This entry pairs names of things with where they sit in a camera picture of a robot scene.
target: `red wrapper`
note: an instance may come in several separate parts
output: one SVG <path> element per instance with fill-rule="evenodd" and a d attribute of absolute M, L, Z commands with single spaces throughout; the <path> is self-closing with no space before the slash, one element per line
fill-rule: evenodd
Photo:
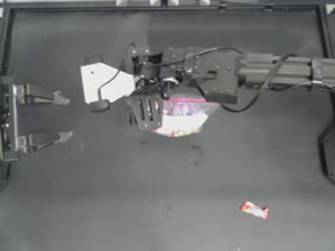
<path fill-rule="evenodd" d="M 268 211 L 269 211 L 268 208 L 260 208 L 249 201 L 243 202 L 240 206 L 240 210 L 245 212 L 247 214 L 257 218 L 261 218 L 263 220 L 268 219 Z"/>

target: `metal mount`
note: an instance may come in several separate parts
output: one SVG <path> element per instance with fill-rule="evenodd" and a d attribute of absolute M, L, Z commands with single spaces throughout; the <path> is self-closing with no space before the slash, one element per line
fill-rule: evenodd
<path fill-rule="evenodd" d="M 141 130 L 155 130 L 163 125 L 163 99 L 159 94 L 133 95 L 127 98 L 136 124 Z"/>

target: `debris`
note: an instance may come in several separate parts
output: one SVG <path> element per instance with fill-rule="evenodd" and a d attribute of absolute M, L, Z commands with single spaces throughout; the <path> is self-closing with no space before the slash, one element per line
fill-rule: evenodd
<path fill-rule="evenodd" d="M 261 218 L 263 220 L 268 219 L 268 208 L 260 208 L 249 201 L 244 201 L 240 210 L 245 212 L 249 215 L 253 215 L 257 218 Z"/>

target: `candy wrapper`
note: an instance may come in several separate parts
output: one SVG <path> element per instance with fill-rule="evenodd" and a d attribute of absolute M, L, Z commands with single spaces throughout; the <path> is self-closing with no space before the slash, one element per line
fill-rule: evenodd
<path fill-rule="evenodd" d="M 197 133 L 217 108 L 219 104 L 205 102 L 201 96 L 173 94 L 164 101 L 163 126 L 155 130 L 155 133 L 167 137 Z"/>
<path fill-rule="evenodd" d="M 240 206 L 240 210 L 245 212 L 247 214 L 257 218 L 261 218 L 263 220 L 268 219 L 268 208 L 260 208 L 249 201 L 243 202 Z"/>

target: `wire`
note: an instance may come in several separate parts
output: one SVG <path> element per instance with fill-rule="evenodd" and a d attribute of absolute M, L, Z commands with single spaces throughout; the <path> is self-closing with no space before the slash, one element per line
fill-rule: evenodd
<path fill-rule="evenodd" d="M 184 62 L 185 60 L 188 60 L 188 59 L 191 59 L 191 58 L 193 58 L 193 57 L 197 57 L 197 56 L 201 56 L 201 55 L 204 55 L 204 54 L 208 54 L 208 53 L 211 53 L 211 52 L 213 52 L 213 51 L 233 51 L 233 52 L 236 52 L 239 55 L 243 55 L 243 52 L 241 52 L 240 50 L 232 48 L 232 47 L 213 47 L 213 48 L 209 48 L 209 49 L 207 49 L 207 50 L 203 50 L 203 51 L 200 51 L 200 52 L 197 52 L 197 53 L 195 53 L 195 54 L 192 54 L 192 55 L 184 57 L 184 58 L 180 59 L 180 60 L 175 60 L 175 61 L 171 61 L 171 62 L 167 62 L 167 63 L 155 64 L 155 65 L 149 66 L 148 68 L 167 67 L 167 66 L 169 66 L 169 65 L 181 63 L 181 62 Z"/>
<path fill-rule="evenodd" d="M 101 100 L 101 93 L 100 93 L 101 89 L 117 78 L 117 76 L 120 74 L 120 71 L 127 68 L 127 58 L 128 58 L 129 48 L 136 48 L 136 44 L 133 42 L 128 43 L 125 52 L 124 52 L 123 57 L 121 57 L 121 61 L 120 61 L 120 65 L 119 65 L 116 74 L 99 87 L 99 99 L 100 100 Z"/>
<path fill-rule="evenodd" d="M 285 85 L 285 86 L 283 86 L 281 88 L 269 87 L 269 90 L 273 90 L 273 91 L 284 91 L 284 90 L 288 90 L 288 89 L 291 89 L 291 88 L 301 87 L 301 86 L 304 86 L 304 85 L 312 86 L 312 82 L 311 82 L 311 81 L 305 81 L 305 82 L 295 83 L 295 84 L 292 84 L 292 85 Z"/>
<path fill-rule="evenodd" d="M 295 56 L 293 54 L 287 54 L 285 56 L 281 56 L 273 66 L 273 68 L 271 69 L 271 71 L 268 72 L 268 75 L 265 77 L 265 80 L 261 84 L 261 87 L 256 93 L 256 95 L 253 96 L 253 98 L 251 99 L 251 101 L 248 102 L 248 104 L 240 108 L 240 109 L 235 109 L 229 106 L 227 106 L 225 104 L 221 105 L 223 109 L 227 110 L 231 113 L 240 113 L 243 111 L 245 111 L 247 109 L 249 109 L 252 107 L 252 105 L 256 103 L 256 101 L 259 100 L 260 94 L 263 93 L 263 91 L 268 88 L 268 84 L 271 83 L 277 71 L 280 70 L 280 67 L 284 63 L 284 61 L 288 59 L 288 57 Z"/>

